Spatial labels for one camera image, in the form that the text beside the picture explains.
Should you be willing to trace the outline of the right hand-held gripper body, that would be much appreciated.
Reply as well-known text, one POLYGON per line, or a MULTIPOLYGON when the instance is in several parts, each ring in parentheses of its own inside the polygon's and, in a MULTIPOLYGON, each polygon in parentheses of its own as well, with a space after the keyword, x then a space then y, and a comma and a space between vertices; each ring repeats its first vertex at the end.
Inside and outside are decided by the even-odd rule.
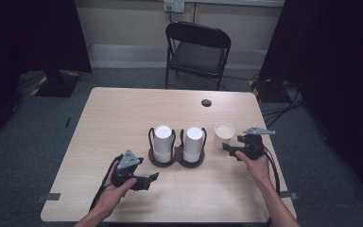
POLYGON ((276 131, 269 131, 266 129, 251 127, 243 131, 243 136, 248 138, 248 144, 244 144, 242 151, 251 160, 256 160, 265 154, 265 146, 263 144, 263 135, 274 135, 276 131))

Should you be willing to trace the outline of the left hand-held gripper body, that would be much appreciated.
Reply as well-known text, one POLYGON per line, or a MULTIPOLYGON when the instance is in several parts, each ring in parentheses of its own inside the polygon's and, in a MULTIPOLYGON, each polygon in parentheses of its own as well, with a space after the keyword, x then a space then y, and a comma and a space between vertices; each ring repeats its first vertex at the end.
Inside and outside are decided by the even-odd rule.
POLYGON ((144 159, 136 157, 130 149, 127 149, 124 154, 119 155, 114 160, 117 162, 111 176, 111 182, 114 186, 119 187, 131 178, 141 182, 146 181, 145 177, 134 175, 134 171, 143 163, 144 159))

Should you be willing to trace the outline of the single white paper cup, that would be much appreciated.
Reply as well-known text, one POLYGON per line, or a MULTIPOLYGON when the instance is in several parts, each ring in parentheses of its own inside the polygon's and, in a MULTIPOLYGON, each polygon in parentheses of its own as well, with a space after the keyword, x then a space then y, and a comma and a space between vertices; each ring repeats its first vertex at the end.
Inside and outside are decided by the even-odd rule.
POLYGON ((228 122, 216 123, 214 127, 214 146, 218 149, 223 149, 224 143, 229 143, 235 135, 235 129, 228 122))

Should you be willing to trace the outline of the black double cup holder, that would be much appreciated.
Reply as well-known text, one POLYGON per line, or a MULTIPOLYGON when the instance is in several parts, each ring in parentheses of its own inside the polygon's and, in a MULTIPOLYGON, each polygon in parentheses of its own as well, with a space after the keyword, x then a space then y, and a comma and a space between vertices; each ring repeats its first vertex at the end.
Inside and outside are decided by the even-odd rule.
POLYGON ((154 158, 154 151, 153 151, 154 129, 155 128, 151 128, 148 131, 148 142, 149 142, 148 158, 149 158, 149 161, 153 165, 155 165, 157 167, 168 167, 168 166, 172 166, 174 163, 179 163, 181 166, 184 166, 187 168, 194 168, 194 167, 200 166, 203 163, 204 158, 205 158, 204 148, 205 148, 205 143, 206 143, 206 139, 207 139, 207 132, 204 128, 201 128, 203 130, 203 144, 202 144, 201 154, 200 154, 199 160, 195 163, 188 163, 183 159, 184 137, 185 137, 186 132, 184 132, 184 130, 181 130, 181 133, 180 133, 181 143, 178 146, 176 146, 175 145, 176 132, 173 129, 172 129, 173 141, 172 141, 171 160, 168 163, 159 163, 158 161, 156 161, 154 158))

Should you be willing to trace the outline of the stack of white paper cups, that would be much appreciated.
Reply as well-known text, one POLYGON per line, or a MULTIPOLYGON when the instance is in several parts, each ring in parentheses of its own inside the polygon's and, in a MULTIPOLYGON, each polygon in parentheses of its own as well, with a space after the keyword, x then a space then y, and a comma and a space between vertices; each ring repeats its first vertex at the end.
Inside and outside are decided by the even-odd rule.
POLYGON ((160 125, 154 129, 154 158, 159 163, 168 163, 171 160, 173 134, 167 125, 160 125))
POLYGON ((203 144, 203 130, 191 127, 186 131, 184 137, 183 159, 188 163, 199 160, 203 144))

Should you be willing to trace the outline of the person's right hand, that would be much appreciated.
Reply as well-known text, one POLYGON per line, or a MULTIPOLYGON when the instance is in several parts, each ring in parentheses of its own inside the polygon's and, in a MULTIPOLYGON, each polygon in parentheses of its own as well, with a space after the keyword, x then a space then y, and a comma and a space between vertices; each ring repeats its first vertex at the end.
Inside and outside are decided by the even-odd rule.
POLYGON ((246 164, 248 172, 260 190, 272 187, 267 157, 262 156, 256 160, 251 160, 242 151, 237 151, 235 155, 246 164))

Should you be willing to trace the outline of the person's left hand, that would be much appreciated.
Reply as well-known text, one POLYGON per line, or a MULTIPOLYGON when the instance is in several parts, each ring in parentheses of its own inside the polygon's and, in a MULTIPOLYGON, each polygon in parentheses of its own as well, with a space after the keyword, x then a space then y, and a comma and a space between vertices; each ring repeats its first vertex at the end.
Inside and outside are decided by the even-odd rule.
POLYGON ((135 184, 136 180, 131 178, 126 180, 119 187, 112 184, 106 187, 95 206, 95 208, 99 211, 99 215, 102 218, 107 218, 135 184))

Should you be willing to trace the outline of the black stand base striped tape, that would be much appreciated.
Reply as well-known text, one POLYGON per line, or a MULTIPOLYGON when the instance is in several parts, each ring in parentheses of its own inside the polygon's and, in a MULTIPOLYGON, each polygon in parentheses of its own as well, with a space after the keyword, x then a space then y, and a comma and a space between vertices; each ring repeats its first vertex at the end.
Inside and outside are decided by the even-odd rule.
POLYGON ((284 101, 282 87, 270 80, 251 79, 249 85, 259 102, 281 103, 284 101))

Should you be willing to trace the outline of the grey tape strip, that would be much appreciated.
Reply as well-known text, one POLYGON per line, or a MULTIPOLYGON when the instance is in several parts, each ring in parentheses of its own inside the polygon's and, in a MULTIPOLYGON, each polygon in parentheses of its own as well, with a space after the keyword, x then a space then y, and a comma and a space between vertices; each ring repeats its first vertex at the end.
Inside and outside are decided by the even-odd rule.
POLYGON ((58 201, 60 199, 61 194, 60 193, 46 193, 40 195, 36 202, 44 203, 46 201, 58 201))
POLYGON ((296 192, 282 191, 280 193, 281 198, 291 198, 293 201, 299 198, 299 195, 296 192))

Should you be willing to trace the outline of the black folding chair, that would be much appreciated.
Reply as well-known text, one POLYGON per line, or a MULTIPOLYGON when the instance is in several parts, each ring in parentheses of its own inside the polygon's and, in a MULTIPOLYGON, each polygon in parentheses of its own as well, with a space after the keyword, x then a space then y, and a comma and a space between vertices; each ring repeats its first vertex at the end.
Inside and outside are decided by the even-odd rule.
POLYGON ((169 71, 216 80, 221 85, 232 41, 223 30, 190 22, 170 23, 165 29, 167 39, 165 87, 169 71))

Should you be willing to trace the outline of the black curtain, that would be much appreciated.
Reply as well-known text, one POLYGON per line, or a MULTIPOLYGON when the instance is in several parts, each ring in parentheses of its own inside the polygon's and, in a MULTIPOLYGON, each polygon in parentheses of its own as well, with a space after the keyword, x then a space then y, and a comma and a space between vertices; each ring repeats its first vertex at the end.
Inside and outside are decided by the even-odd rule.
POLYGON ((75 0, 0 0, 0 123, 29 71, 92 71, 75 0))
POLYGON ((363 0, 285 0, 259 78, 301 84, 363 183, 363 0))

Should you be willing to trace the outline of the white wall outlet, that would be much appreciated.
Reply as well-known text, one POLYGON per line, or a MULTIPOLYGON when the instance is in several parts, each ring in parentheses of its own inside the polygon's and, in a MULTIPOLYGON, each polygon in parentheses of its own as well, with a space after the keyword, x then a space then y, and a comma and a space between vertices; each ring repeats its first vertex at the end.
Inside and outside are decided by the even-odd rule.
POLYGON ((184 13, 185 2, 182 0, 164 0, 165 12, 184 13))

